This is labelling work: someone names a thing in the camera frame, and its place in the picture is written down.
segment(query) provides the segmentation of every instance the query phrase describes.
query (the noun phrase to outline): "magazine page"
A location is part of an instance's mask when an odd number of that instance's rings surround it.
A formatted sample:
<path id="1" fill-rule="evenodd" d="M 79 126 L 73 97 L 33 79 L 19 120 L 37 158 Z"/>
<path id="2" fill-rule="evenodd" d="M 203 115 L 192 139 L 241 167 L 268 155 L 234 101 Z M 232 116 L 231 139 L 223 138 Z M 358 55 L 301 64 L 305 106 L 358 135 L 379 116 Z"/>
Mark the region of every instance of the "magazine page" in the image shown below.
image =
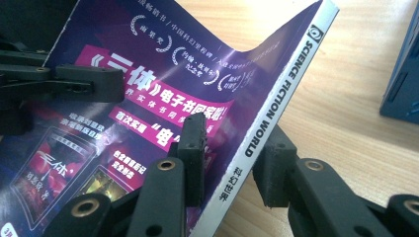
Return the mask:
<path id="1" fill-rule="evenodd" d="M 0 143 L 0 227 L 40 236 L 71 198 L 100 193 L 115 200 L 140 188 L 148 166 L 179 141 L 184 119 L 204 113 L 206 195 L 200 207 L 188 208 L 187 223 L 191 232 L 214 200 L 224 202 L 219 216 L 206 215 L 217 218 L 213 233 L 264 143 L 257 145 L 258 136 L 269 135 L 336 14 L 321 6 L 313 3 L 242 52 L 174 1 L 80 0 L 45 66 L 118 68 L 126 98 L 27 105 L 34 129 Z M 327 15 L 323 29 L 312 24 L 320 13 Z M 261 120 L 267 112 L 270 120 Z M 256 135 L 249 139 L 249 131 Z M 239 159 L 246 165 L 231 168 Z"/>

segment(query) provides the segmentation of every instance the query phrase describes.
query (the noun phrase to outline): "wooden table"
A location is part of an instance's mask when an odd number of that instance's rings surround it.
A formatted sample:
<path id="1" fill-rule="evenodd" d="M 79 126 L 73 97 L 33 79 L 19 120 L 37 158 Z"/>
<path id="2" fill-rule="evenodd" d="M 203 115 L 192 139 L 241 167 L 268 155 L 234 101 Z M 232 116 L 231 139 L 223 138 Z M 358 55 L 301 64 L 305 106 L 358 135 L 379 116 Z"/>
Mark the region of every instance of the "wooden table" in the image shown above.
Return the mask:
<path id="1" fill-rule="evenodd" d="M 252 49 L 302 0 L 179 0 L 238 50 Z M 378 113 L 417 1 L 334 0 L 335 22 L 280 119 L 301 158 L 328 162 L 361 197 L 419 196 L 419 125 Z M 287 210 L 265 207 L 252 175 L 216 236 L 292 236 Z"/>

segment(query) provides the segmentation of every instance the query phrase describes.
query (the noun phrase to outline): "book cover image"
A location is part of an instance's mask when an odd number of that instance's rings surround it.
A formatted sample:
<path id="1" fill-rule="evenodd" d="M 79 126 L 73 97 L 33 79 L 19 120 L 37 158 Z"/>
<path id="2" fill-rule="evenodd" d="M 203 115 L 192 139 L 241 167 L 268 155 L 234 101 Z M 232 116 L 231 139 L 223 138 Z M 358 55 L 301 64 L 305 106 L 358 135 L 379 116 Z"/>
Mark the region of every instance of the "book cover image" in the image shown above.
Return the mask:
<path id="1" fill-rule="evenodd" d="M 241 52 L 175 1 L 79 0 L 45 66 L 118 68 L 126 98 L 27 104 L 34 129 L 0 142 L 0 228 L 41 236 L 71 198 L 139 189 L 184 119 L 204 113 L 205 199 L 187 209 L 187 227 L 213 235 L 337 11 L 314 2 Z"/>

